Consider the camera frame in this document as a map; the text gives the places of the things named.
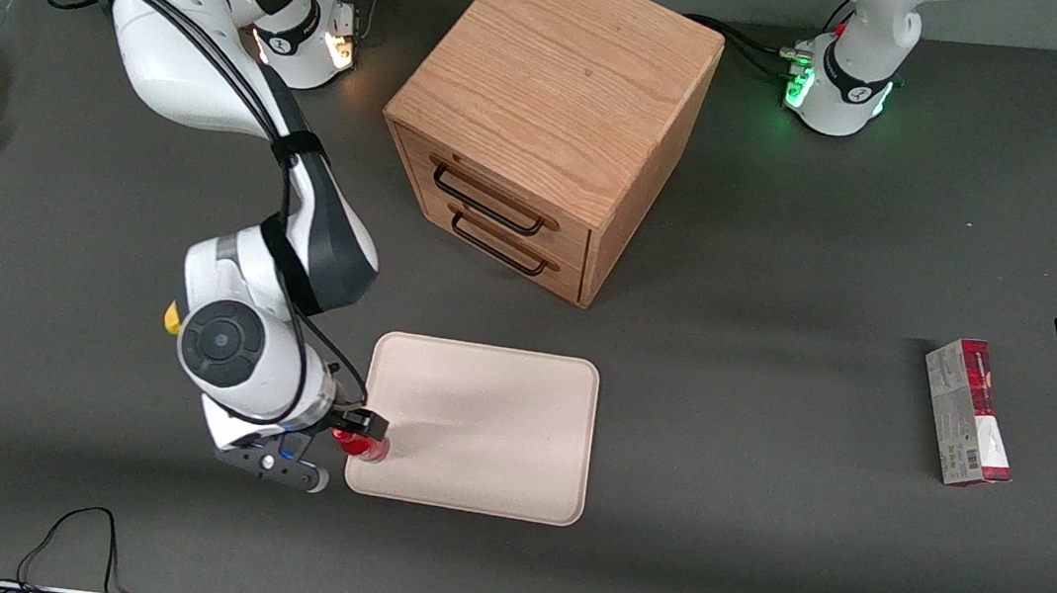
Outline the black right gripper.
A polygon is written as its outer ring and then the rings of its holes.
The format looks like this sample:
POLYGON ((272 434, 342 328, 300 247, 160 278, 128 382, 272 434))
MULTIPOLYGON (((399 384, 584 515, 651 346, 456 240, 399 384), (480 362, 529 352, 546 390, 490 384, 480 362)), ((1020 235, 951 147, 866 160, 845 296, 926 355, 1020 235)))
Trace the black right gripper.
POLYGON ((320 399, 305 410, 299 431, 312 437, 335 428, 341 433, 361 436, 376 444, 387 443, 390 423, 386 416, 366 409, 366 401, 361 389, 354 396, 347 392, 342 382, 324 375, 320 399))

